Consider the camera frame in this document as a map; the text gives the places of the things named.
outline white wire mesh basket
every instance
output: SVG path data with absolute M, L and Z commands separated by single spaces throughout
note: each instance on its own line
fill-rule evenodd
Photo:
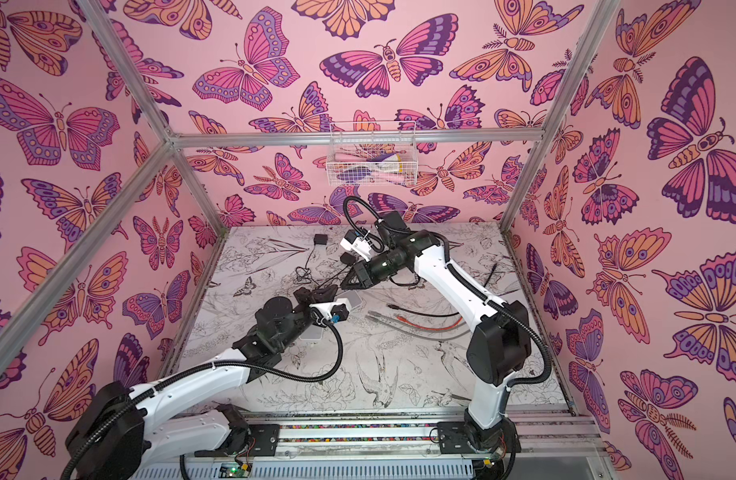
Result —
M 398 123 L 394 120 L 374 120 L 370 122 L 372 130 L 363 130 L 364 122 L 332 122 L 325 162 L 328 185 L 416 185 L 419 173 L 416 123 L 403 123 L 405 130 L 398 130 Z M 355 131 L 360 132 L 357 139 Z

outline wire basket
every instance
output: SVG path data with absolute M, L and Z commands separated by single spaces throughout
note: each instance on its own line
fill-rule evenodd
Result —
M 403 122 L 404 130 L 397 129 L 394 120 L 371 122 L 374 130 L 355 129 L 362 122 L 341 121 L 330 125 L 330 148 L 325 162 L 328 185 L 394 184 L 403 187 L 416 185 L 419 173 L 419 152 L 416 150 L 416 123 Z M 381 140 L 376 138 L 379 131 Z

